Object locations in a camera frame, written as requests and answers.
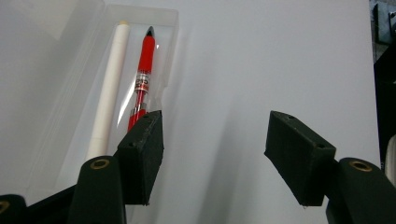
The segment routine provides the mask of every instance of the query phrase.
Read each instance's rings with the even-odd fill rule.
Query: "screw hole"
[[[0,201],[0,214],[4,213],[9,208],[8,201]]]
[[[324,146],[323,144],[321,144],[321,143],[316,144],[316,147],[318,147],[318,148],[325,148],[325,146]]]
[[[109,164],[110,164],[109,160],[101,159],[101,160],[97,160],[97,161],[94,161],[93,163],[91,163],[91,168],[93,170],[100,170],[100,169],[107,167]]]
[[[363,172],[371,172],[373,168],[362,161],[351,161],[349,163],[352,167]]]

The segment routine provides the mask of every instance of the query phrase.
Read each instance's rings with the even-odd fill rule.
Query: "black object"
[[[75,186],[29,207],[21,196],[0,196],[0,223],[126,223],[124,205],[149,203],[162,158],[162,113],[154,111],[137,121],[114,157],[86,161]]]
[[[96,157],[82,165],[67,223],[126,223],[115,158]]]
[[[378,59],[374,69],[381,168],[384,169],[388,142],[396,134],[396,42]]]
[[[396,189],[368,161],[344,158],[297,118],[271,112],[265,155],[304,206],[322,204],[331,224],[396,223]]]
[[[122,139],[114,157],[120,164],[124,202],[147,205],[163,160],[163,123],[161,113],[140,120]]]

